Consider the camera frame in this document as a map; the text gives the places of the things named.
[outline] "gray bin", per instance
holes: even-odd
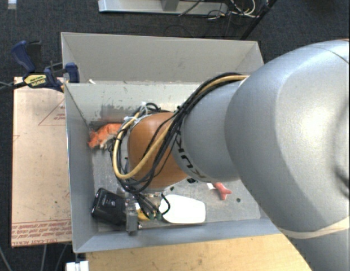
[[[65,87],[74,252],[279,233],[240,181],[225,184],[233,191],[226,201],[205,183],[175,186],[175,194],[206,204],[201,225],[145,224],[129,236],[90,214],[99,187],[117,189],[108,151],[87,146],[90,129],[121,121],[142,101],[173,111],[217,74],[251,74],[263,65],[256,42],[62,33],[62,50],[64,64],[74,62],[80,73],[79,84]]]

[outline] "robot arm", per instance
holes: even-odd
[[[130,174],[116,175],[142,191],[240,179],[314,270],[350,270],[348,57],[348,41],[317,43],[206,82],[137,123]]]

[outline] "yellow cable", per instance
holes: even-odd
[[[208,88],[211,88],[212,86],[217,85],[221,82],[230,81],[230,80],[239,81],[239,80],[244,80],[247,77],[248,76],[246,76],[246,75],[231,75],[231,76],[219,78],[218,80],[216,80],[216,81],[210,83],[209,85],[207,85],[206,87],[204,87],[199,94],[201,94],[202,92],[204,92]],[[130,127],[132,125],[132,123],[134,123],[135,120],[138,118],[139,114],[140,114],[139,112],[136,113],[134,118],[131,119],[128,123],[126,123],[122,127],[122,129],[127,129],[128,127]],[[116,142],[115,142],[115,145],[113,147],[113,153],[112,153],[112,166],[113,166],[113,171],[114,171],[116,177],[118,177],[121,180],[126,180],[128,178],[132,178],[133,176],[135,176],[142,169],[142,167],[147,163],[148,159],[150,158],[150,156],[152,156],[153,152],[155,152],[158,145],[164,141],[164,138],[165,138],[168,130],[170,129],[170,127],[171,127],[171,124],[169,124],[166,127],[165,131],[163,131],[163,133],[160,135],[160,137],[154,142],[154,144],[151,146],[151,148],[149,149],[147,154],[141,159],[141,161],[137,164],[137,166],[131,172],[129,172],[127,174],[121,174],[118,171],[118,166],[117,166],[116,155],[117,155],[117,152],[119,150],[120,140],[122,139],[122,137],[124,135],[124,132],[120,132],[120,134],[116,137]]]
[[[150,158],[150,156],[152,156],[152,154],[155,152],[156,148],[158,147],[159,144],[161,144],[170,128],[171,124],[169,124],[165,131],[161,134],[161,136],[159,137],[159,139],[157,139],[154,144],[151,146],[151,148],[149,149],[149,151],[147,152],[147,154],[141,159],[141,161],[137,164],[137,166],[129,173],[127,174],[121,174],[118,171],[118,166],[117,166],[117,160],[115,158],[115,155],[117,154],[117,151],[119,149],[119,144],[120,141],[117,139],[115,142],[115,146],[113,148],[113,154],[112,154],[112,166],[113,166],[113,170],[115,172],[116,177],[125,180],[128,178],[131,178],[133,176],[135,176],[141,169],[142,167],[147,163],[148,159]]]

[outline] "gray robot arm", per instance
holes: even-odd
[[[222,86],[173,156],[204,182],[240,179],[314,270],[350,270],[349,41],[299,48]]]

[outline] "blue clamp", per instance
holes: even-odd
[[[13,55],[16,62],[27,70],[28,74],[34,72],[36,70],[36,66],[33,64],[29,55],[27,54],[26,45],[27,42],[24,40],[18,42],[15,46],[12,47],[11,54]]]
[[[46,67],[43,73],[46,76],[46,79],[40,78],[39,76],[35,75],[36,66],[32,62],[30,56],[28,55],[28,52],[26,50],[27,42],[25,40],[22,40],[18,42],[15,46],[11,49],[11,54],[13,55],[16,62],[20,65],[22,65],[26,69],[26,74],[23,76],[23,84],[20,86],[28,85],[32,88],[50,88],[54,89],[60,92],[63,92],[63,83],[57,79],[57,77],[54,76],[57,72],[67,72],[69,74],[69,81],[71,83],[79,83],[80,82],[80,75],[78,74],[78,68],[74,63],[67,63],[65,68],[60,71],[52,72],[53,67]]]
[[[73,62],[69,62],[64,67],[69,75],[69,81],[71,83],[78,84],[80,82],[80,75],[78,74],[78,68],[77,65],[75,65]]]

